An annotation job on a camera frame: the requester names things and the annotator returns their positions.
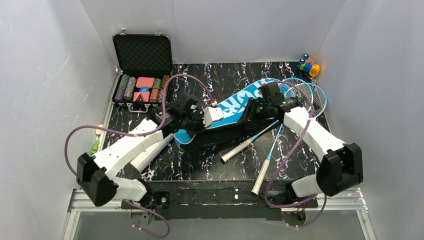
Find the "blue badminton racket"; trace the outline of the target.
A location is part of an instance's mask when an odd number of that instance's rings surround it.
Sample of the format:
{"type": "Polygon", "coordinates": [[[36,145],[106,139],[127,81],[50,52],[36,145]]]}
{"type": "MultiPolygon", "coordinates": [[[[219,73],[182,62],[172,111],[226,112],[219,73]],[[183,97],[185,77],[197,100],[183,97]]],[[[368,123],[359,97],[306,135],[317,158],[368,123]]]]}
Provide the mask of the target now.
{"type": "MultiPolygon", "coordinates": [[[[282,83],[279,83],[278,86],[280,87],[280,91],[284,94],[286,98],[288,97],[298,97],[300,102],[302,104],[306,105],[306,108],[308,111],[311,110],[311,104],[307,103],[306,99],[301,94],[301,90],[310,98],[312,103],[314,102],[314,91],[311,88],[311,84],[307,83],[299,78],[290,77],[282,81],[282,83]]],[[[267,124],[266,127],[263,127],[258,133],[251,136],[250,138],[246,139],[244,142],[240,143],[238,146],[236,146],[234,149],[229,151],[228,153],[224,154],[221,157],[221,160],[223,163],[226,163],[229,159],[234,157],[236,154],[244,150],[247,146],[252,144],[261,134],[265,133],[267,130],[269,130],[271,127],[273,127],[275,124],[277,124],[278,121],[274,121],[270,124],[267,124]]]]}
{"type": "MultiPolygon", "coordinates": [[[[324,112],[324,110],[327,106],[327,103],[328,103],[328,97],[327,97],[327,94],[324,92],[324,90],[320,86],[318,86],[314,83],[307,83],[307,85],[309,85],[311,87],[311,91],[312,91],[312,94],[311,94],[311,96],[313,98],[312,104],[314,106],[313,117],[317,118],[324,112]]],[[[270,162],[271,162],[273,149],[276,145],[277,139],[280,136],[280,133],[283,129],[283,126],[284,126],[283,124],[280,125],[278,132],[276,134],[276,137],[274,139],[274,142],[271,146],[271,149],[269,150],[267,157],[263,161],[261,169],[260,169],[259,174],[258,174],[258,177],[257,177],[257,179],[256,179],[256,181],[253,185],[253,188],[251,189],[251,193],[256,195],[256,196],[259,195],[260,188],[262,186],[262,183],[264,181],[264,178],[265,178],[267,171],[268,171],[268,167],[269,167],[270,162]]]]}

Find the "blue racket bag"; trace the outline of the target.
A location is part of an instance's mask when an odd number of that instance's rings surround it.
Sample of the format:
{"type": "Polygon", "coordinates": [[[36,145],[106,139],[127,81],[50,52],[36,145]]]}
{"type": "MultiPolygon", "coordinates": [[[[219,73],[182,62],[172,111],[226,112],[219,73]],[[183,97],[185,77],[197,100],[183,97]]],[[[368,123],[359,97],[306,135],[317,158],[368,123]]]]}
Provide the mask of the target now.
{"type": "Polygon", "coordinates": [[[271,118],[241,123],[239,121],[243,118],[248,100],[250,98],[256,100],[262,96],[259,88],[276,81],[274,78],[257,80],[223,100],[218,104],[223,111],[222,120],[212,123],[206,130],[196,135],[189,135],[186,130],[180,129],[174,134],[176,145],[183,151],[195,151],[226,145],[263,130],[273,122],[271,118]]]}

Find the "white shuttlecock tube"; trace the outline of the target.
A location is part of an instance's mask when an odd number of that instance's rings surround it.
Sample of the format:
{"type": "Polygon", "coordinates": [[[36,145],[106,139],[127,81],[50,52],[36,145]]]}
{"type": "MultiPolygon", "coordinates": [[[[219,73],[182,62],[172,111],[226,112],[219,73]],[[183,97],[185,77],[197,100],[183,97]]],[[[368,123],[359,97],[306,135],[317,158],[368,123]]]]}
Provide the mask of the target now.
{"type": "Polygon", "coordinates": [[[129,164],[141,173],[172,141],[173,138],[174,135],[170,134],[160,142],[151,145],[145,151],[137,155],[129,164]]]}

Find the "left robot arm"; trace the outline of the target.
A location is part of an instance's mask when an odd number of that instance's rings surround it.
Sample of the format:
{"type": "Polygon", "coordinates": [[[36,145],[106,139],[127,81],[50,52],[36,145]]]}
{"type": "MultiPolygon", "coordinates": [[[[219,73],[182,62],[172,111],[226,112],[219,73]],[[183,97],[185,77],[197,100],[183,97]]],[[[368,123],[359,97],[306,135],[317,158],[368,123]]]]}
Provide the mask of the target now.
{"type": "Polygon", "coordinates": [[[148,192],[146,186],[140,180],[118,177],[119,170],[178,130],[197,134],[222,118],[219,107],[201,108],[193,99],[182,104],[162,104],[160,110],[131,132],[124,132],[110,147],[93,156],[82,154],[77,160],[76,181],[96,207],[111,200],[139,202],[148,192]]]}

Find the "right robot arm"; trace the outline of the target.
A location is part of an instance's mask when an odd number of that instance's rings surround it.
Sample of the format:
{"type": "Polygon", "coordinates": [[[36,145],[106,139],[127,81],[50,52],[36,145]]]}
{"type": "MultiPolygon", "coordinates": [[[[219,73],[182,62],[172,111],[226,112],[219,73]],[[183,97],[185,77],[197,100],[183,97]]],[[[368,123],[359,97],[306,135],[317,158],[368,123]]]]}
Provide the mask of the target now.
{"type": "Polygon", "coordinates": [[[333,197],[363,182],[362,150],[355,144],[346,144],[323,128],[315,119],[326,104],[325,92],[316,84],[298,78],[277,81],[266,78],[245,87],[249,101],[278,108],[276,118],[295,131],[298,141],[305,142],[317,156],[316,174],[296,179],[285,187],[285,200],[289,203],[304,197],[325,194],[333,197]]]}

